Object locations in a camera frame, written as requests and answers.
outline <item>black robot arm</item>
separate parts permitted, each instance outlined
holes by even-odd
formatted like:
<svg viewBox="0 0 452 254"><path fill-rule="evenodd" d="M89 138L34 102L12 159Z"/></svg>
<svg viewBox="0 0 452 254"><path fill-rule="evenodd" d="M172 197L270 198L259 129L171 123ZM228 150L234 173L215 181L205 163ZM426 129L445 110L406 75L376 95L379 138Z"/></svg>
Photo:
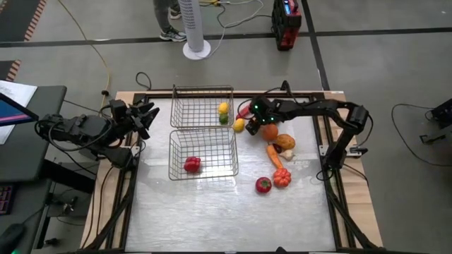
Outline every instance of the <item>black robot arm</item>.
<svg viewBox="0 0 452 254"><path fill-rule="evenodd" d="M338 109L348 109L346 119L343 119ZM363 107L351 102L340 102L334 99L323 99L314 102L299 103L293 100L274 99L260 95L251 100L250 112L254 115L246 125L246 129L255 135L261 125L292 120L297 116L328 116L343 129L338 141L328 146L322 160L329 169L340 169L343 166L346 148L354 135L360 134L366 125L369 112Z"/></svg>
<svg viewBox="0 0 452 254"><path fill-rule="evenodd" d="M126 104L121 100L111 100L104 109L110 108L112 117L81 115L65 119L58 114L46 115L36 123L36 133L64 152L88 149L95 156L104 155L112 166L128 170L135 165L129 148L120 147L124 136L130 132L138 132L142 139L148 139L146 130L159 112L152 109L154 103L141 106ZM55 143L66 141L77 145L68 149Z"/></svg>

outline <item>paper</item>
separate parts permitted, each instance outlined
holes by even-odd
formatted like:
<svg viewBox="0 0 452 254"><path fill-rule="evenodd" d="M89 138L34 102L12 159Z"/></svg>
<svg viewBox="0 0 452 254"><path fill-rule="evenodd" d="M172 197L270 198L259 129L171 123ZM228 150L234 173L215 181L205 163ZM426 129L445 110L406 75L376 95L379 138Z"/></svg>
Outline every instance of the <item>paper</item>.
<svg viewBox="0 0 452 254"><path fill-rule="evenodd" d="M31 97L35 94L35 86L12 83L0 80L0 92L10 97L13 101L19 103L23 107L27 107ZM14 126L0 127L0 145L3 145L8 139L9 134L13 131Z"/></svg>

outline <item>carrot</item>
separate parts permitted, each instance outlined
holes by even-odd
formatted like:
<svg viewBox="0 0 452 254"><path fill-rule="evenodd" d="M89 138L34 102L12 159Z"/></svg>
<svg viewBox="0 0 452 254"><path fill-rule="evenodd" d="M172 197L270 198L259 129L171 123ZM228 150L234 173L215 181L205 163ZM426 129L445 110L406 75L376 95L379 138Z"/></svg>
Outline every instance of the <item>carrot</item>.
<svg viewBox="0 0 452 254"><path fill-rule="evenodd" d="M272 163L276 166L277 169L283 168L283 163L281 163L280 158L278 157L278 154L273 147L273 145L267 146L267 155L271 159Z"/></svg>

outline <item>metal wire basket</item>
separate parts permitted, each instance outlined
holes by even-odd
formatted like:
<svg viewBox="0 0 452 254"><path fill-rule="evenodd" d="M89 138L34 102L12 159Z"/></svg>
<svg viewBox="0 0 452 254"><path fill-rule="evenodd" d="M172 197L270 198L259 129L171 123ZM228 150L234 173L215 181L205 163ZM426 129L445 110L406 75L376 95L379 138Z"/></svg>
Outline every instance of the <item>metal wire basket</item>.
<svg viewBox="0 0 452 254"><path fill-rule="evenodd" d="M197 173L185 171L188 157L201 159ZM239 173L235 133L230 127L181 129L169 135L171 180L236 176Z"/></svg>
<svg viewBox="0 0 452 254"><path fill-rule="evenodd" d="M231 126L234 104L229 85L174 87L170 124L175 128ZM221 124L218 106L228 103L227 123Z"/></svg>

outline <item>red power tool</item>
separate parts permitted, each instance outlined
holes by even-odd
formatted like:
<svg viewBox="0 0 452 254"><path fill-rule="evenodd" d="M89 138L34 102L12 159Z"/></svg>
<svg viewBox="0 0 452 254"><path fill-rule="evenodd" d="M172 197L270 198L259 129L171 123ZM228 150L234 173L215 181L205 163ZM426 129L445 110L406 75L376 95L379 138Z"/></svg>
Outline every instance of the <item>red power tool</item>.
<svg viewBox="0 0 452 254"><path fill-rule="evenodd" d="M286 51L293 48L298 30L302 26L302 12L297 0L275 0L271 21L278 50Z"/></svg>

